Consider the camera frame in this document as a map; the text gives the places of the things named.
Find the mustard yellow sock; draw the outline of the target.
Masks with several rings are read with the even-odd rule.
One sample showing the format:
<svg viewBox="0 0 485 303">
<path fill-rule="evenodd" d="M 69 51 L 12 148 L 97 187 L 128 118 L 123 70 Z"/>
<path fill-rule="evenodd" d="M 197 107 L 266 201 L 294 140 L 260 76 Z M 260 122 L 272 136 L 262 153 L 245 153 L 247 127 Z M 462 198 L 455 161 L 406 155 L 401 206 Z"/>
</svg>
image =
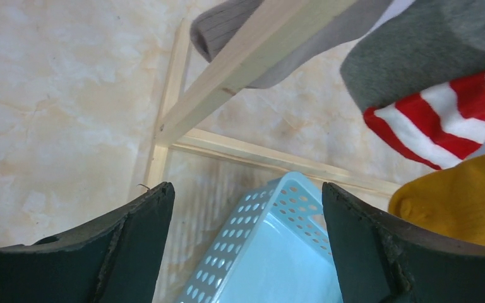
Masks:
<svg viewBox="0 0 485 303">
<path fill-rule="evenodd" d="M 437 234 L 485 246 L 485 155 L 403 185 L 388 212 Z"/>
</svg>

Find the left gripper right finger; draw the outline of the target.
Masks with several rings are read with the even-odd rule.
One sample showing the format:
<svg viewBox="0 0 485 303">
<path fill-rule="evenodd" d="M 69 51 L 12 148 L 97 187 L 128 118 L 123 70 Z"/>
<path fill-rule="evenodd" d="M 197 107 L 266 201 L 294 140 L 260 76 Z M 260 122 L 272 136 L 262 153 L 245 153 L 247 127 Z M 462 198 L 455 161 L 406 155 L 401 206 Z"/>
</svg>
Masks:
<svg viewBox="0 0 485 303">
<path fill-rule="evenodd" d="M 332 182 L 322 205 L 345 302 L 485 302 L 485 246 L 417 227 Z"/>
</svg>

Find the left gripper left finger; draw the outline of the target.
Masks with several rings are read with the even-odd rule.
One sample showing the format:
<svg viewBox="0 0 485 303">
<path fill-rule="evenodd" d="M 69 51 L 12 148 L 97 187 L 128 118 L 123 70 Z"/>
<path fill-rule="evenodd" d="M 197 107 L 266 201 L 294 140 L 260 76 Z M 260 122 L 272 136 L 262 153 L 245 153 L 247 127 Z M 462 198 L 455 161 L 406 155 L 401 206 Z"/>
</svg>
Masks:
<svg viewBox="0 0 485 303">
<path fill-rule="evenodd" d="M 174 198 L 162 182 L 75 228 L 0 247 L 0 302 L 151 302 Z"/>
</svg>

